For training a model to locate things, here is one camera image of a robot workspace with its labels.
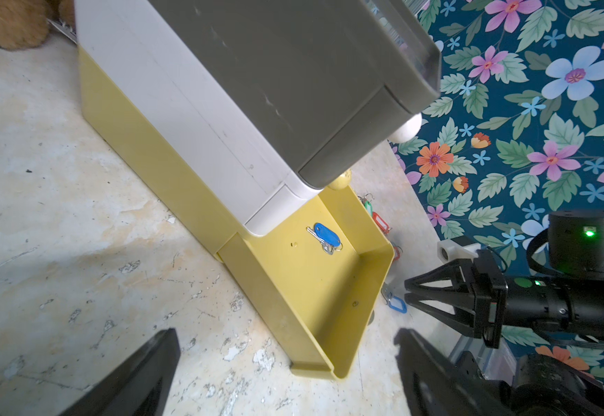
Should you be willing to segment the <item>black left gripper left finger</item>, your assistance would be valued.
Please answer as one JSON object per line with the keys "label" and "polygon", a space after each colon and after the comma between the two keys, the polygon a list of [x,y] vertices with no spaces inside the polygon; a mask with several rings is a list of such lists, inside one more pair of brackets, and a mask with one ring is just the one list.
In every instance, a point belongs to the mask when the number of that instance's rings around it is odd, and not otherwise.
{"label": "black left gripper left finger", "polygon": [[161,330],[62,413],[162,415],[179,360],[177,331]]}

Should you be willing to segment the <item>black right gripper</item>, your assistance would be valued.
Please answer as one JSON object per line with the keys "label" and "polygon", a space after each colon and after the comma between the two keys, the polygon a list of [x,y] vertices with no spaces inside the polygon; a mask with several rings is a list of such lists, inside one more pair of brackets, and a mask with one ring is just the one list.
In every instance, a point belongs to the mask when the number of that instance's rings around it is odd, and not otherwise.
{"label": "black right gripper", "polygon": [[[508,284],[493,253],[478,250],[477,258],[457,259],[404,282],[407,305],[434,317],[463,336],[480,337],[488,348],[497,349],[505,322]],[[443,303],[439,309],[423,296],[473,296],[474,312]]]}

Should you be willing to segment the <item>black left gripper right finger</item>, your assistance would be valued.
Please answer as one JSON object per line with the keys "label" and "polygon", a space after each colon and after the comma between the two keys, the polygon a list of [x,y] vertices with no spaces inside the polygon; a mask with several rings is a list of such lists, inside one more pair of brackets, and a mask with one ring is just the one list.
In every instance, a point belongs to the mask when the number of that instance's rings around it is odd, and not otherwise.
{"label": "black left gripper right finger", "polygon": [[469,353],[454,364],[414,329],[399,329],[394,343],[410,414],[513,414],[508,383],[485,379]]}

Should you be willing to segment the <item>red tagged key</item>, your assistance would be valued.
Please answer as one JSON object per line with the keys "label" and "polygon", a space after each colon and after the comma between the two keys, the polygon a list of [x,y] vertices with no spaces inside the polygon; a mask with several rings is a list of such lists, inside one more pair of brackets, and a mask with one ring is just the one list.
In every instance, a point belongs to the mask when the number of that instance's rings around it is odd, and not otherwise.
{"label": "red tagged key", "polygon": [[402,256],[402,248],[396,244],[393,244],[392,247],[394,250],[393,261],[395,262]]}
{"label": "red tagged key", "polygon": [[372,219],[384,235],[388,235],[391,231],[390,225],[376,211],[372,213]]}

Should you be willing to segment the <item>yellow bottom drawer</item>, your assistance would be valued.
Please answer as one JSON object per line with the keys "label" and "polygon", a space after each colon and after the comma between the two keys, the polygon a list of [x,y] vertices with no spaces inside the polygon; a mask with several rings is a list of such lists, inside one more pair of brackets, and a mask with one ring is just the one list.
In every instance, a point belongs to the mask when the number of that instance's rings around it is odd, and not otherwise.
{"label": "yellow bottom drawer", "polygon": [[[265,237],[250,235],[86,52],[83,116],[231,272],[301,377],[348,376],[393,261],[390,242],[350,188],[325,189]],[[321,223],[343,249],[307,232]]]}

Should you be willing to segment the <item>grey three-drawer cabinet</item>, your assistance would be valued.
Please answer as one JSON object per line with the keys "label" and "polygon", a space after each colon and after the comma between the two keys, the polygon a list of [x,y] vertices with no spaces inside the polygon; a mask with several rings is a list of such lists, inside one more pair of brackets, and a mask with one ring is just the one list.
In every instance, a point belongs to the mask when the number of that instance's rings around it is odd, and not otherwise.
{"label": "grey three-drawer cabinet", "polygon": [[402,1],[78,1],[86,119],[172,210],[264,236],[440,95]]}

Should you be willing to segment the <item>green tagged key bunch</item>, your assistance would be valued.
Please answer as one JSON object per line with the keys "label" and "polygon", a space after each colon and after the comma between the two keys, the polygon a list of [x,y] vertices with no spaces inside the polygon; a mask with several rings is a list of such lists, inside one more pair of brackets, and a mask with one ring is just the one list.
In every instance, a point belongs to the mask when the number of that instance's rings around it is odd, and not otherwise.
{"label": "green tagged key bunch", "polygon": [[371,193],[366,193],[362,196],[359,196],[359,199],[364,207],[364,209],[367,211],[367,213],[369,214],[370,217],[373,216],[374,210],[373,210],[373,195]]}

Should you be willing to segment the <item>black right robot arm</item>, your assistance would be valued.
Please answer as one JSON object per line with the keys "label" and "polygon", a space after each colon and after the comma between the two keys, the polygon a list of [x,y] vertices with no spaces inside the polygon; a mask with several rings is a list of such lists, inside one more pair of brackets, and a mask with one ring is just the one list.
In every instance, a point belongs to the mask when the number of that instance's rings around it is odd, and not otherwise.
{"label": "black right robot arm", "polygon": [[556,211],[527,246],[532,275],[509,277],[502,254],[468,237],[437,244],[442,265],[404,283],[404,301],[498,348],[504,327],[604,350],[604,210]]}

